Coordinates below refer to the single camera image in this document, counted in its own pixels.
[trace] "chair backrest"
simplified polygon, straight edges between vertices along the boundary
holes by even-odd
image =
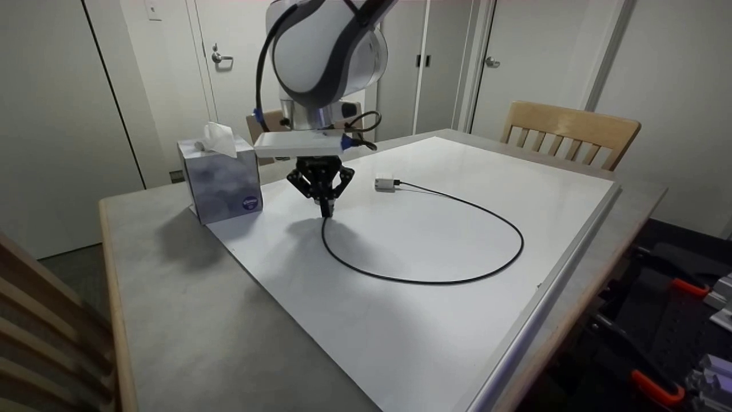
[[[110,324],[0,234],[0,405],[113,411]]]
[[[504,142],[507,144],[518,136],[518,147],[559,156],[567,144],[567,160],[592,165],[602,149],[608,156],[602,160],[602,169],[615,169],[626,147],[639,136],[641,123],[633,119],[603,117],[594,113],[580,113],[539,104],[515,104],[511,109]]]

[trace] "tissue box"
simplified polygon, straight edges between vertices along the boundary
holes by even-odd
[[[203,224],[263,208],[253,149],[248,141],[233,142],[236,159],[211,154],[200,141],[178,142],[194,213]]]

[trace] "black cable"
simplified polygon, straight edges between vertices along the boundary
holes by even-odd
[[[297,4],[292,4],[291,9],[287,9],[273,25],[273,30],[267,32],[266,43],[259,50],[259,61],[256,61],[256,104],[253,104],[253,119],[260,123],[260,130],[271,130],[266,114],[263,114],[263,106],[260,106],[260,82],[263,82],[263,73],[266,73],[266,63],[267,63],[267,50],[274,42],[274,36],[279,35],[281,25],[295,14]]]
[[[460,200],[460,198],[452,198],[452,194],[447,194],[447,192],[436,192],[436,190],[430,190],[430,189],[423,189],[423,186],[414,186],[414,183],[408,183],[408,181],[393,181],[393,186],[409,186],[409,189],[417,189],[417,190],[423,190],[423,192],[432,192],[436,198],[447,198],[450,202],[458,202],[458,204],[465,204],[465,207],[472,207],[472,208],[479,208],[496,221],[502,221],[506,226],[511,226],[518,236],[520,236],[520,249],[498,268],[490,270],[490,272],[482,272],[482,276],[475,276],[475,277],[465,277],[465,280],[448,280],[448,281],[426,281],[426,280],[401,280],[401,277],[388,277],[388,276],[380,276],[380,272],[370,272],[370,270],[363,270],[363,268],[357,268],[352,263],[347,263],[345,260],[340,260],[327,242],[327,222],[329,221],[322,221],[320,224],[320,240],[322,240],[322,248],[327,249],[327,255],[331,260],[337,260],[340,265],[359,272],[359,276],[365,276],[365,277],[372,277],[372,280],[383,280],[383,281],[393,281],[393,284],[417,284],[417,286],[458,286],[458,284],[473,284],[473,281],[481,281],[481,280],[488,280],[488,277],[495,277],[504,270],[507,270],[523,253],[523,234],[518,224],[513,224],[511,221],[506,221],[504,216],[481,207],[481,204],[473,204],[473,202],[467,202],[467,200]]]
[[[375,121],[372,121],[369,129],[355,129],[357,121],[361,121],[361,119],[365,119],[365,117],[375,117]],[[369,113],[361,113],[361,114],[357,114],[355,119],[351,119],[351,121],[345,123],[345,130],[370,134],[370,130],[375,130],[375,129],[383,123],[383,119],[384,119],[384,117],[383,117],[378,111],[369,111]]]

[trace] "red object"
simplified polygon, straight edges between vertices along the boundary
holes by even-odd
[[[685,388],[677,384],[677,392],[667,394],[664,388],[658,388],[653,378],[647,378],[639,370],[632,371],[632,383],[639,388],[641,394],[646,394],[649,402],[654,402],[661,408],[677,411],[687,398]]]
[[[685,296],[694,297],[694,300],[705,300],[705,297],[709,296],[709,286],[696,286],[696,284],[689,284],[689,281],[685,281],[685,280],[680,280],[680,277],[674,277],[674,280],[671,281],[671,286],[673,286],[674,291],[685,294]]]

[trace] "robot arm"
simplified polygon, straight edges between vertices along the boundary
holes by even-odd
[[[274,0],[267,9],[273,67],[305,109],[327,109],[365,90],[386,67],[375,23],[396,0]]]
[[[271,35],[259,55],[253,111],[266,134],[253,149],[263,159],[295,156],[297,165],[288,181],[320,204],[324,221],[331,218],[333,202],[355,174],[340,165],[339,154],[347,144],[340,134],[331,130],[329,113],[340,97],[365,90],[383,77],[386,43],[375,32],[375,23],[393,3],[274,0],[267,9]],[[309,113],[309,119],[315,119],[309,130],[267,134],[260,113],[260,79],[271,47],[279,85]]]

